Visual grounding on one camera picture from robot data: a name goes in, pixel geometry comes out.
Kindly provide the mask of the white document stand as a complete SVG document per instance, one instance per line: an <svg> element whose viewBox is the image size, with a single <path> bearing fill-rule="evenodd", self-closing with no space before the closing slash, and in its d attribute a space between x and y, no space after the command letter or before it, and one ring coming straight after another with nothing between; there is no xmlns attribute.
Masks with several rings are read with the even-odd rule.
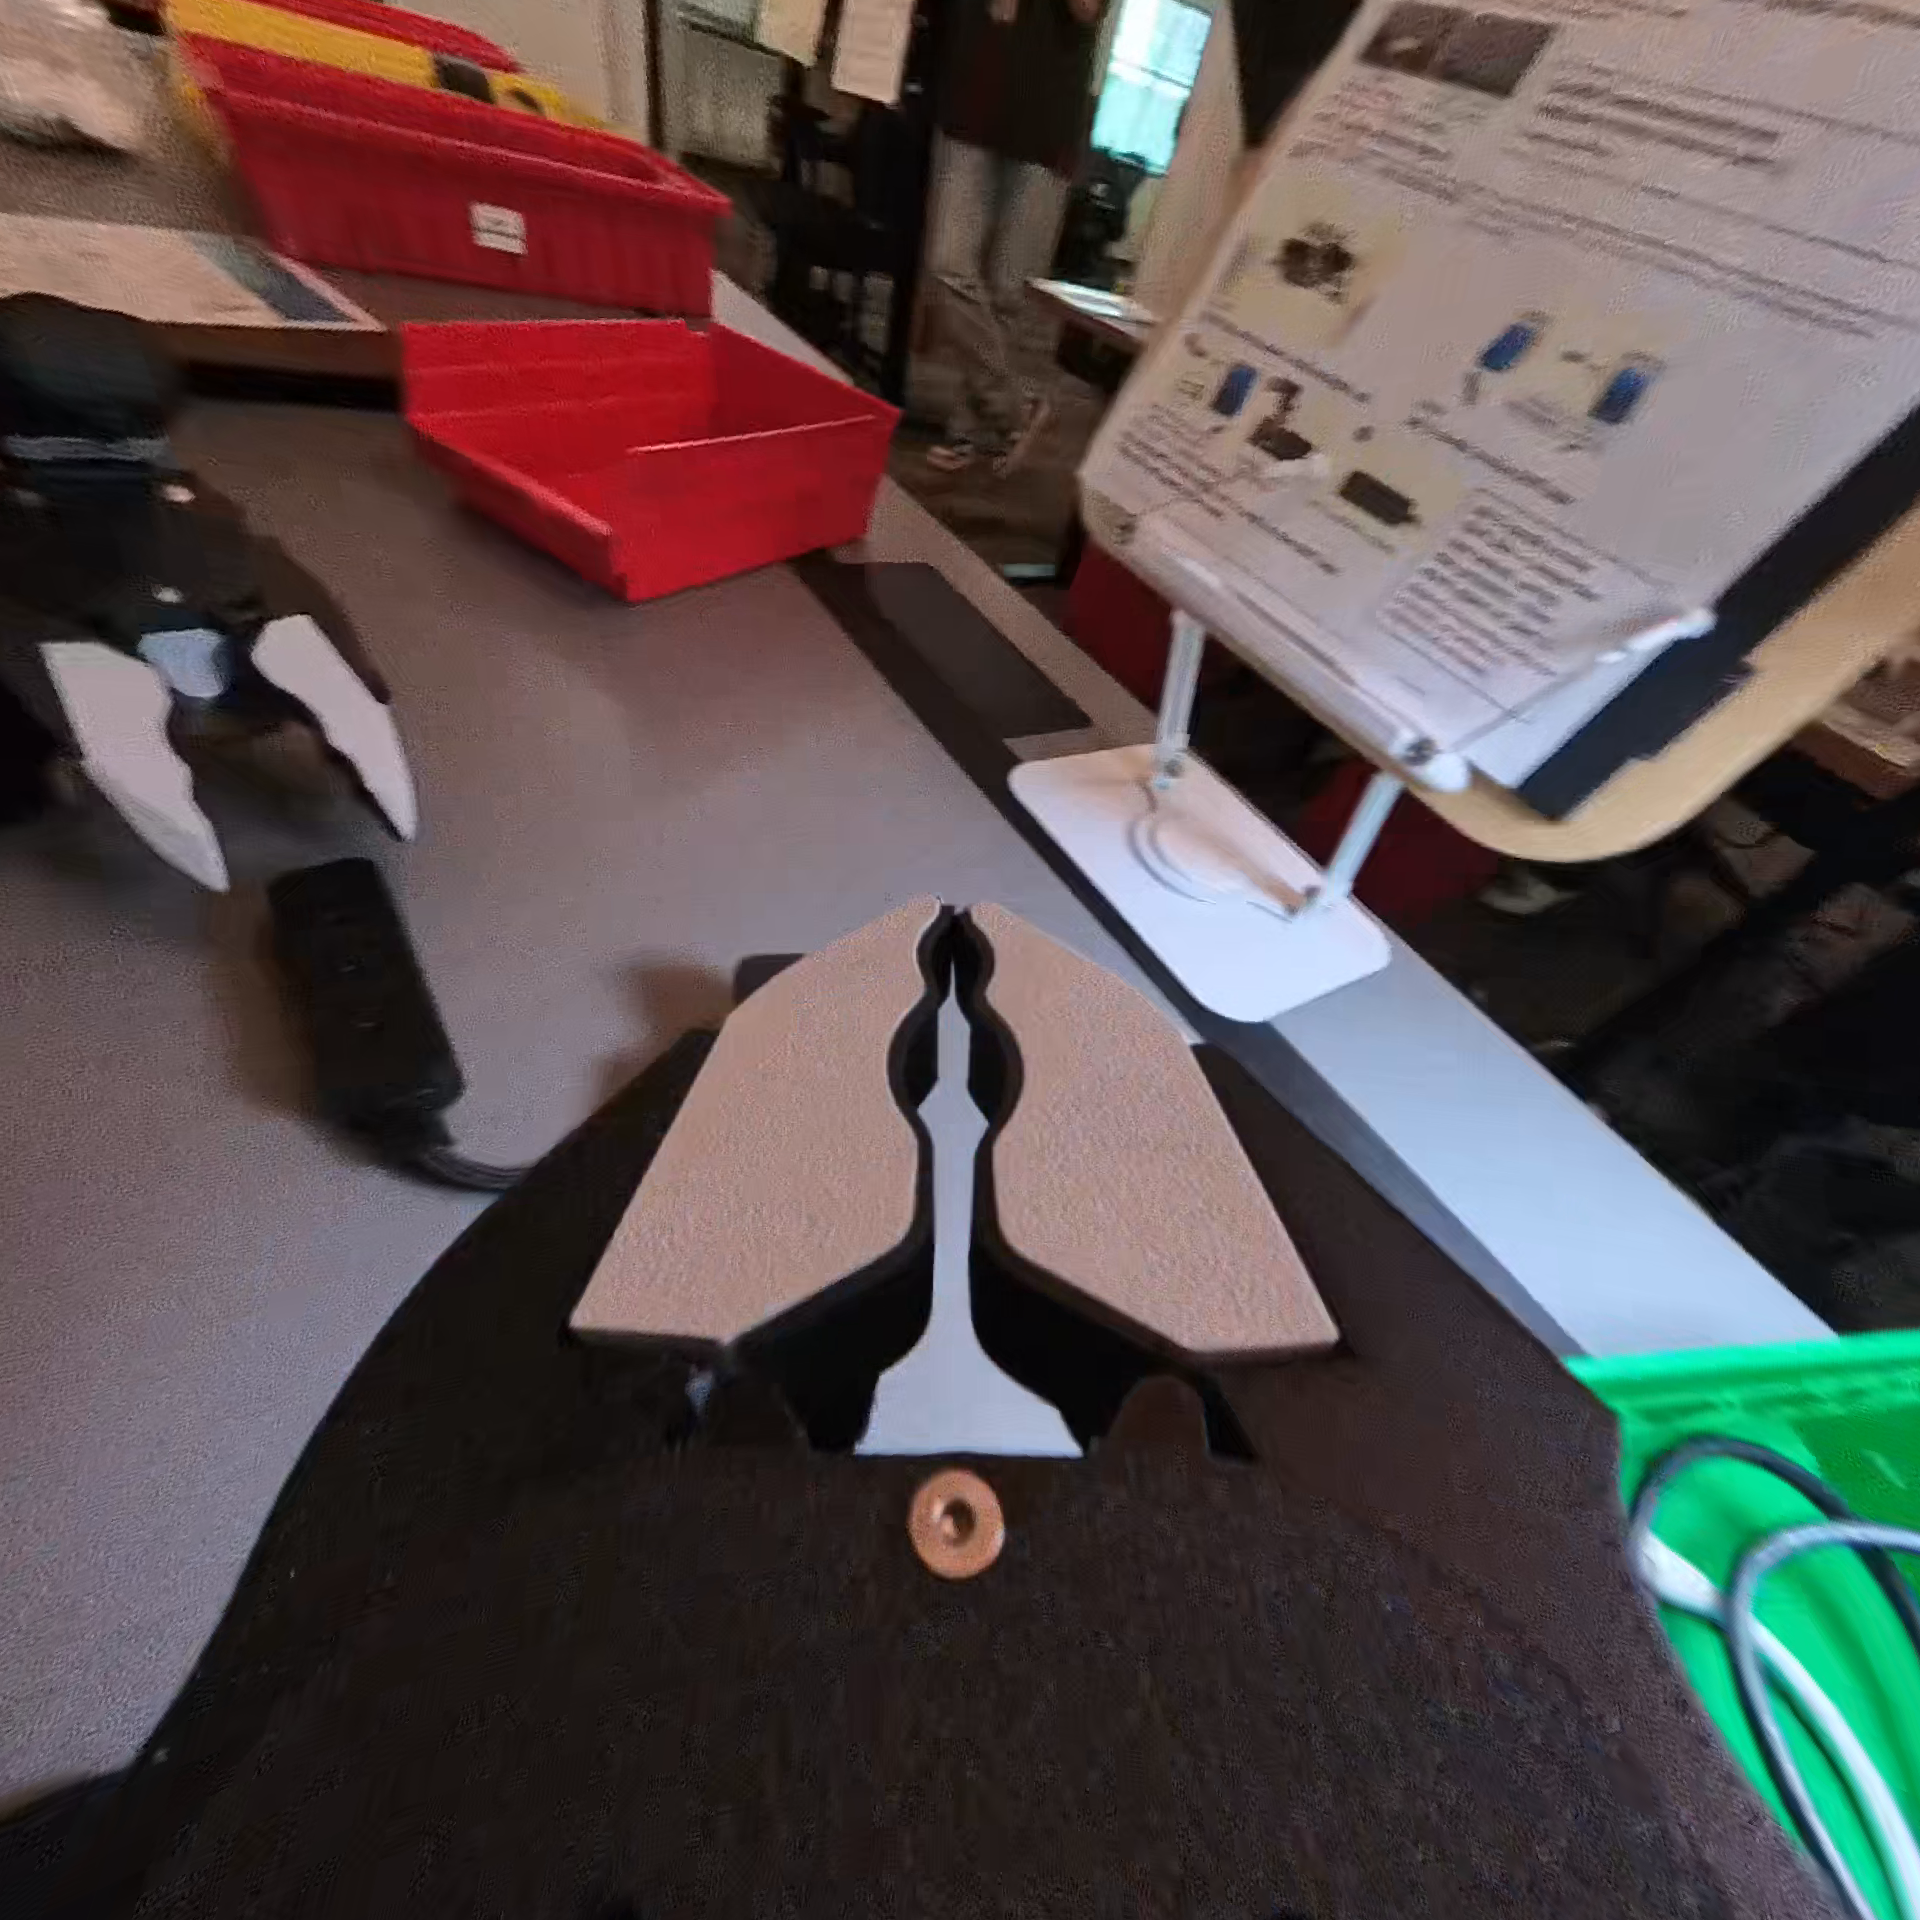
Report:
<svg viewBox="0 0 1920 1920"><path fill-rule="evenodd" d="M1283 116L1333 54L1247 160L1212 256ZM1164 594L1138 566L1115 560ZM1013 796L1176 991L1214 1018L1267 1025L1386 967L1386 931L1352 888L1404 793L1484 848L1496 848L1502 832L1533 834L1530 857L1597 859L1663 838L1818 718L1912 634L1915 498L1797 608L1783 587L1789 577L1812 584L1808 553L1768 560L1760 575L1771 591L1738 598L1746 615L1733 631L1653 658L1510 786L1470 766L1464 785L1419 780L1166 599L1171 652L1152 740L1020 764ZM1343 759L1374 777L1322 867L1286 828Z"/></svg>

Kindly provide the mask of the yellow plastic bin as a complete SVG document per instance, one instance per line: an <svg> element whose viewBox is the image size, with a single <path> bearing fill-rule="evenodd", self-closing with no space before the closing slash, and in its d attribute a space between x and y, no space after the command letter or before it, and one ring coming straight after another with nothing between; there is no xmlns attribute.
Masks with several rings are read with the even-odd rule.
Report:
<svg viewBox="0 0 1920 1920"><path fill-rule="evenodd" d="M252 54L324 65L360 81L458 95L568 129L610 130L564 90L520 66L484 34L406 7L370 3L165 3L175 42L219 42Z"/></svg>

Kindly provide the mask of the green plastic bin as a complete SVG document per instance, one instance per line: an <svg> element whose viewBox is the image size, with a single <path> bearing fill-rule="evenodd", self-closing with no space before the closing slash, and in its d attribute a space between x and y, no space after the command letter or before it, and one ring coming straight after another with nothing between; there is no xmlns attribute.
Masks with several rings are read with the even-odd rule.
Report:
<svg viewBox="0 0 1920 1920"><path fill-rule="evenodd" d="M1863 1551L1806 1547L1766 1568L1743 1610L1748 1664L1792 1753L1799 1804L1780 1796L1726 1635L1750 1552L1837 1524L1795 1480L1733 1447L1789 1462L1861 1523L1915 1531L1915 1332L1582 1355L1567 1369L1615 1415L1623 1505L1640 1506L1656 1482L1627 1540L1696 1703L1815 1870L1828 1862L1804 1812L1826 1834L1844 1862L1846 1915L1915 1915L1915 1633Z"/></svg>

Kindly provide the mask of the red plastic bin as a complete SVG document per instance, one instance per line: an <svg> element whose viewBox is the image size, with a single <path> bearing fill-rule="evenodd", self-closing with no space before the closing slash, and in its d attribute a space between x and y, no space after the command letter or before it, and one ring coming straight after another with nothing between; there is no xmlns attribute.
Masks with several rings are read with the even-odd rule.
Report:
<svg viewBox="0 0 1920 1920"><path fill-rule="evenodd" d="M270 246L303 265L702 320L730 201L634 138L188 34Z"/></svg>
<svg viewBox="0 0 1920 1920"><path fill-rule="evenodd" d="M459 505L629 607L862 539L898 425L680 320L406 324L400 398Z"/></svg>

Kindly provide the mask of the flat printed packet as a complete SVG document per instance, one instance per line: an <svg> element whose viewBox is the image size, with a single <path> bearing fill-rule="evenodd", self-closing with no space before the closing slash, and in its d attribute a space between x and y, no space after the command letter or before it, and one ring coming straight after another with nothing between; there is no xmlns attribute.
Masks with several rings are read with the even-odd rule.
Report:
<svg viewBox="0 0 1920 1920"><path fill-rule="evenodd" d="M55 297L160 327L379 334L309 268L219 232L3 218L3 297Z"/></svg>

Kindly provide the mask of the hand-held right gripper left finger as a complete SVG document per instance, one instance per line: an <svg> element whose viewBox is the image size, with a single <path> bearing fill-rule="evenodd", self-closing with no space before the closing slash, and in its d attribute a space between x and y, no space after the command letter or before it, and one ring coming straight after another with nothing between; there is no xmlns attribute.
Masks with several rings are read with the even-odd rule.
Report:
<svg viewBox="0 0 1920 1920"><path fill-rule="evenodd" d="M805 954L720 1027L568 1330L744 1359L896 1366L927 1330L954 914L910 898Z"/></svg>

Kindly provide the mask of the black power strip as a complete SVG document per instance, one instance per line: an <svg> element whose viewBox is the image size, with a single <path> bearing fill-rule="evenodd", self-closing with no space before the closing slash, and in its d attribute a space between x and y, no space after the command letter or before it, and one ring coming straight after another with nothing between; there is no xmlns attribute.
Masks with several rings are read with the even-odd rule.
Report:
<svg viewBox="0 0 1920 1920"><path fill-rule="evenodd" d="M363 856L288 871L267 911L323 1118L395 1154L450 1145L463 1071L384 871Z"/></svg>

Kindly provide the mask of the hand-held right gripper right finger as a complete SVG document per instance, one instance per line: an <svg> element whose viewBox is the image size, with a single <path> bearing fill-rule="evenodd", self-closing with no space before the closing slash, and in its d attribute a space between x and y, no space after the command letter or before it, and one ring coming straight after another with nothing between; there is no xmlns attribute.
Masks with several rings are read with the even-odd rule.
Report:
<svg viewBox="0 0 1920 1920"><path fill-rule="evenodd" d="M954 987L987 1124L981 1255L1167 1360L1336 1346L1196 1048L1154 999L997 904L954 923Z"/></svg>

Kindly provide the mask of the clear plastic bag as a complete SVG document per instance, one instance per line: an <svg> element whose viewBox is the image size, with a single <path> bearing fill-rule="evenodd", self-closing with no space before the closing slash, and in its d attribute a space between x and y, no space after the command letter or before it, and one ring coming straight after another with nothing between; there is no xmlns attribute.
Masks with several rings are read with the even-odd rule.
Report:
<svg viewBox="0 0 1920 1920"><path fill-rule="evenodd" d="M141 62L102 4L3 4L3 135L46 148L134 156L149 145Z"/></svg>

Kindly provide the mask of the red tote bag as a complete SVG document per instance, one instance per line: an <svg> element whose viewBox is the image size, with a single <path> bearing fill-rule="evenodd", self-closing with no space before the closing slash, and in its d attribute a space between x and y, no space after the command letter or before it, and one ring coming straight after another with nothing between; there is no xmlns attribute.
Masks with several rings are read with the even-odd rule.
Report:
<svg viewBox="0 0 1920 1920"><path fill-rule="evenodd" d="M1327 865L1374 772L1356 759L1331 764L1299 804L1286 834L1314 865ZM1468 904L1499 876L1502 857L1480 848L1414 798L1386 819L1356 879L1356 898L1408 936L1443 911Z"/></svg>
<svg viewBox="0 0 1920 1920"><path fill-rule="evenodd" d="M1140 706L1159 706L1171 652L1171 607L1095 544L1082 548L1071 571L1064 634Z"/></svg>

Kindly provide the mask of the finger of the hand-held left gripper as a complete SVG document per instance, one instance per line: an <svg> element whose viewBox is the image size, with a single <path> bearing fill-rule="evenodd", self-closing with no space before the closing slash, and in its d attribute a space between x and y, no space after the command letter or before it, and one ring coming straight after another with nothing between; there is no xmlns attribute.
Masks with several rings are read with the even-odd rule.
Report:
<svg viewBox="0 0 1920 1920"><path fill-rule="evenodd" d="M253 673L295 703L348 764L400 842L419 834L415 780L392 708L311 615L276 615L252 643Z"/></svg>
<svg viewBox="0 0 1920 1920"><path fill-rule="evenodd" d="M229 891L219 834L168 737L167 682L102 640L48 640L38 656L91 786L162 862L212 895Z"/></svg>

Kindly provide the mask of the printed instruction sheet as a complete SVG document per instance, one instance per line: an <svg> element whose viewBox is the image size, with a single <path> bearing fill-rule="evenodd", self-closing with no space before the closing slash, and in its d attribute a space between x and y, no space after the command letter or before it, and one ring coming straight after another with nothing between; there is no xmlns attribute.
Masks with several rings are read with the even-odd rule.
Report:
<svg viewBox="0 0 1920 1920"><path fill-rule="evenodd" d="M1915 498L1915 4L1367 4L1083 462L1095 542L1428 785Z"/></svg>

